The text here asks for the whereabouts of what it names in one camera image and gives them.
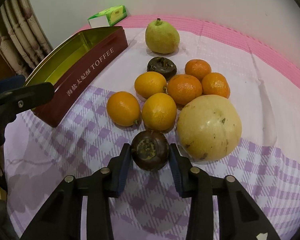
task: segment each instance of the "mangosteen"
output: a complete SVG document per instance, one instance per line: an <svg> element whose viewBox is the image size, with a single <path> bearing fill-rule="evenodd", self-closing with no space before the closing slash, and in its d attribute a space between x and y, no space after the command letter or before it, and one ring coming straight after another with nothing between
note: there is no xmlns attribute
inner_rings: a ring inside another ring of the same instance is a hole
<svg viewBox="0 0 300 240"><path fill-rule="evenodd" d="M132 140L131 156L139 168L158 171L168 161L169 143L159 131L142 131Z"/></svg>
<svg viewBox="0 0 300 240"><path fill-rule="evenodd" d="M154 57L149 61L147 71L158 72L168 81L177 73L177 67L166 57Z"/></svg>

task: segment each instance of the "pear stem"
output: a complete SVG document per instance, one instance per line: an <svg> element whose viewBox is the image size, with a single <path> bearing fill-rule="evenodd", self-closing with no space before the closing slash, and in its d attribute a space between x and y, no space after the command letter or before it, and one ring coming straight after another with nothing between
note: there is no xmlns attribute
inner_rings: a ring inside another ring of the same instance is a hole
<svg viewBox="0 0 300 240"><path fill-rule="evenodd" d="M155 22L155 25L156 25L156 26L159 26L159 25L161 25L161 24L162 24L161 19L160 19L160 18L157 18L157 20L156 20L156 22Z"/></svg>

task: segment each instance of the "metal screw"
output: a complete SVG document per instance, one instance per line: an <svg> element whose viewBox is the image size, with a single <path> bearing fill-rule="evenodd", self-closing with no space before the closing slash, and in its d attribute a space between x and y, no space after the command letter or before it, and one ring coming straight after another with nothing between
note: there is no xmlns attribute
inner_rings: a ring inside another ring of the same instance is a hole
<svg viewBox="0 0 300 240"><path fill-rule="evenodd" d="M65 182L71 182L71 181L73 181L73 176L68 175L65 177Z"/></svg>
<svg viewBox="0 0 300 240"><path fill-rule="evenodd" d="M235 182L235 177L230 175L226 177L226 180L229 182Z"/></svg>
<svg viewBox="0 0 300 240"><path fill-rule="evenodd" d="M103 167L103 168L101 168L100 172L101 172L102 174L107 174L107 173L110 172L110 169L109 169L108 167Z"/></svg>
<svg viewBox="0 0 300 240"><path fill-rule="evenodd" d="M192 167L191 169L190 169L190 171L192 172L192 173L199 173L200 172L200 169L198 168L198 167Z"/></svg>
<svg viewBox="0 0 300 240"><path fill-rule="evenodd" d="M20 101L18 102L18 106L19 106L19 108L22 108L22 107L23 107L23 101L22 101L22 100L20 100Z"/></svg>

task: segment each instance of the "orange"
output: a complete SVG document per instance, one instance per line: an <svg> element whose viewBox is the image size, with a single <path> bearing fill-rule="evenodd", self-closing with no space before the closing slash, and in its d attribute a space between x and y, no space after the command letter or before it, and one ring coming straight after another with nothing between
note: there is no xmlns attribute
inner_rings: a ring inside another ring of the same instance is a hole
<svg viewBox="0 0 300 240"><path fill-rule="evenodd" d="M156 93L165 93L167 81L160 73L149 71L137 77L134 89L142 97L149 98Z"/></svg>
<svg viewBox="0 0 300 240"><path fill-rule="evenodd" d="M142 108L143 123L152 130L163 131L173 127L176 117L176 103L164 93L149 97Z"/></svg>
<svg viewBox="0 0 300 240"><path fill-rule="evenodd" d="M225 98L230 96L230 87L226 78L220 73L212 72L206 75L202 81L204 95L219 95Z"/></svg>
<svg viewBox="0 0 300 240"><path fill-rule="evenodd" d="M207 74L211 73L211 67L202 59L191 59L186 64L185 73L201 81Z"/></svg>
<svg viewBox="0 0 300 240"><path fill-rule="evenodd" d="M138 100L124 91L110 96L107 102L107 112L112 121L121 126L137 124L140 118Z"/></svg>
<svg viewBox="0 0 300 240"><path fill-rule="evenodd" d="M202 86L194 76L179 74L170 79L167 92L177 104L185 106L202 95Z"/></svg>

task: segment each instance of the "curtain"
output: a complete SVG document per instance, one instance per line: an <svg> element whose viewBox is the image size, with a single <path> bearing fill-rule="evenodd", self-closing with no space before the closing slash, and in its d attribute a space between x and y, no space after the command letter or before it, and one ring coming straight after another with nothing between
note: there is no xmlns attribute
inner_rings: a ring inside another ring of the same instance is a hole
<svg viewBox="0 0 300 240"><path fill-rule="evenodd" d="M29 0L6 0L0 7L0 53L11 68L28 77L51 51Z"/></svg>

